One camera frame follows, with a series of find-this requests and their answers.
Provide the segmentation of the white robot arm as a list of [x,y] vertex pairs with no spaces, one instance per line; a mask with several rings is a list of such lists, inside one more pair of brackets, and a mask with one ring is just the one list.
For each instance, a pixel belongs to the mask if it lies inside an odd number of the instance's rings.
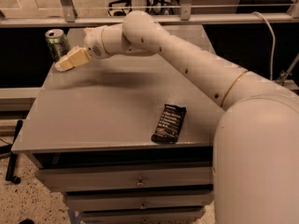
[[59,71],[115,54],[157,53],[224,113],[213,145],[217,224],[299,224],[299,96],[169,34],[151,15],[88,28]]

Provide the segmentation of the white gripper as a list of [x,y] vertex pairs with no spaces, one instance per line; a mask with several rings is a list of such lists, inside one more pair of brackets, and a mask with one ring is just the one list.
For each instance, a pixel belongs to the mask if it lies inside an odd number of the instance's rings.
[[64,72],[87,63],[91,57],[98,60],[105,59],[107,57],[107,52],[102,42],[102,33],[104,29],[105,26],[84,28],[83,32],[85,37],[83,43],[85,48],[79,46],[73,47],[54,65],[54,67],[59,72]]

